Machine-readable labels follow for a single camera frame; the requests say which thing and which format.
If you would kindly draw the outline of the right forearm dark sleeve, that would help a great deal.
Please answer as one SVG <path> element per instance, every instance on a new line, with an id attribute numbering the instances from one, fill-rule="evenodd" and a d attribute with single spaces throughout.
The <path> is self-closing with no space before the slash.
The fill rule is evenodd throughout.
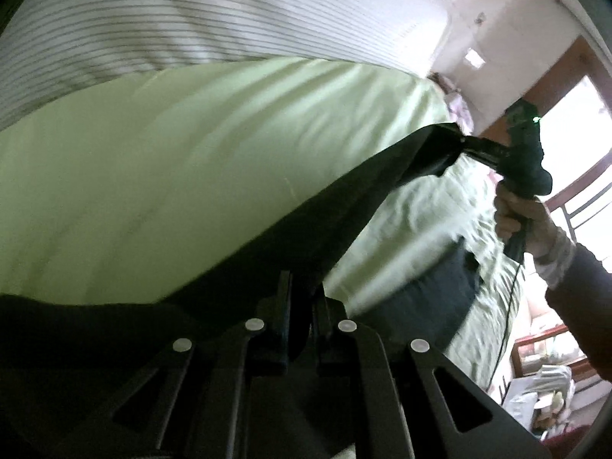
<path id="1" fill-rule="evenodd" d="M 557 313 L 590 366 L 611 379 L 611 274 L 583 244 L 557 229 L 550 251 L 534 259 L 545 300 Z"/>

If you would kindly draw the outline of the right hand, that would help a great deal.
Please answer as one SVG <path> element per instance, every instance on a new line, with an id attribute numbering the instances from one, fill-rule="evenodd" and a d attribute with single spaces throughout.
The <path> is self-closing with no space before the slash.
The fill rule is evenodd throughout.
<path id="1" fill-rule="evenodd" d="M 502 181 L 496 188 L 494 206 L 498 237 L 508 244 L 511 237 L 523 232 L 527 253 L 540 262 L 551 257 L 560 228 L 542 201 L 523 199 L 513 194 Z"/>

